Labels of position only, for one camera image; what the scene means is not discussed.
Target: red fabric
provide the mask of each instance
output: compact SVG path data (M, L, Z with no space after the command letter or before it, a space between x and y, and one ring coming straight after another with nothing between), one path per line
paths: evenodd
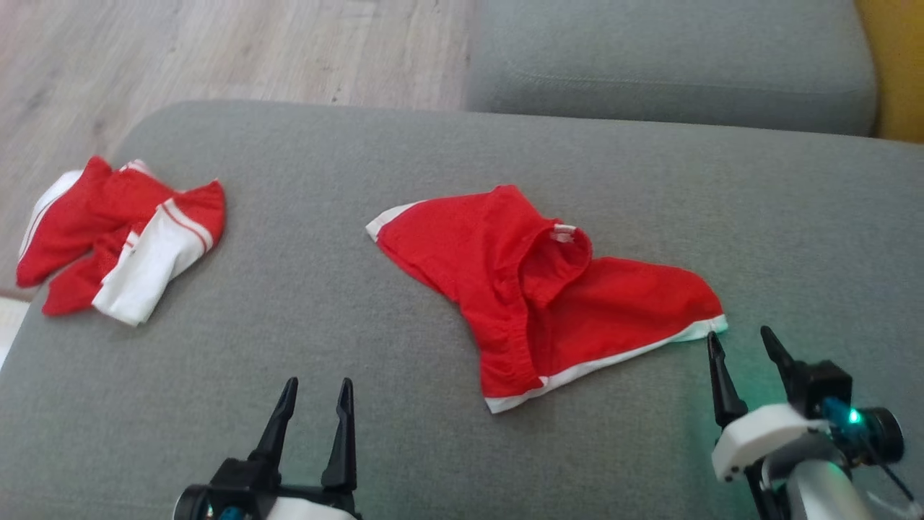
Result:
M591 260L587 235L560 224L515 186L500 186L415 204L378 231L389 258L459 304L480 348L487 398L541 389L568 368L723 315L697 275Z
M134 246L129 233L135 237L141 234L158 204L175 192L152 177L143 163L133 161L108 177L96 193L87 202L86 212L115 222L118 228L98 233L92 254L68 266L48 284L48 299L42 307L48 316L91 308L103 277L116 267L123 248Z
M225 189L221 182L213 180L194 190L180 193L174 197L174 204L183 216L195 221L212 235L212 244L206 247L206 250L222 237L225 231ZM182 216L171 214L171 217ZM182 218L180 220L178 223L181 226L188 227L182 222ZM207 238L203 237L198 229L191 230L200 236L203 244L207 242Z
M32 287L42 283L48 275L87 253L100 233L119 228L118 222L87 211L88 204L99 200L103 184L112 175L101 157L92 157L77 182L30 223L34 229L26 230L27 237L34 234L16 266L17 285Z

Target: gray fabric upholstery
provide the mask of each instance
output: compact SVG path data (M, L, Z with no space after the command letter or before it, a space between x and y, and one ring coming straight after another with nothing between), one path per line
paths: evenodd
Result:
M0 371L0 518L163 519L243 456L301 379L283 474L317 482L340 380L356 384L359 509L370 520L741 518L711 475L703 341L604 369L501 415L453 305L382 254L384 208L515 183L599 255L683 266L723 300L752 407L784 398L760 346L830 356L857 402L909 437L924 482L919 275L924 147L832 135L566 118L208 102L134 129L190 188L220 178L220 244L152 320L47 318L43 290ZM893 496L874 471L859 480Z
M868 135L872 59L849 0L490 0L468 108Z

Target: clothing pile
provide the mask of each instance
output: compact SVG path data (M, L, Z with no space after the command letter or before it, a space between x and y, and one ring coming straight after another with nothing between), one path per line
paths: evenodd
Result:
M134 327L224 228L225 191L217 180L179 192L139 160L113 171L95 156L36 203L19 248L17 284L38 285L67 266L49 283L45 314L95 307Z
M411 277L458 303L492 413L674 341L728 328L699 276L596 258L516 186L389 209L366 230Z

